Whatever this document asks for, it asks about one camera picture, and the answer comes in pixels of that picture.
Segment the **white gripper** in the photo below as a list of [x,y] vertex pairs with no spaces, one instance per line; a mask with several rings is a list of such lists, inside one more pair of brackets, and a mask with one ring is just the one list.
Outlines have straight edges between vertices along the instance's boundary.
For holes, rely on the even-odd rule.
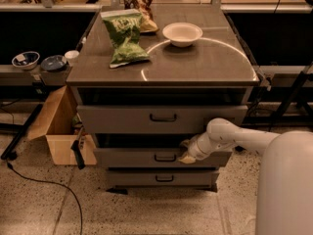
[[192,139],[183,140],[179,146],[188,148],[188,154],[185,154],[178,159],[180,163],[185,165],[193,164],[196,160],[202,161],[208,158],[216,150],[216,144],[210,140],[206,132],[196,135]]

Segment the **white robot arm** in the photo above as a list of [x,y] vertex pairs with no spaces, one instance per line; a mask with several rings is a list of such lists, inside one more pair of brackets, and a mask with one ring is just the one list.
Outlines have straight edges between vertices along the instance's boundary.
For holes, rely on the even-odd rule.
[[182,143],[183,164],[240,146],[261,156],[255,235],[313,235],[313,133],[241,128],[214,118]]

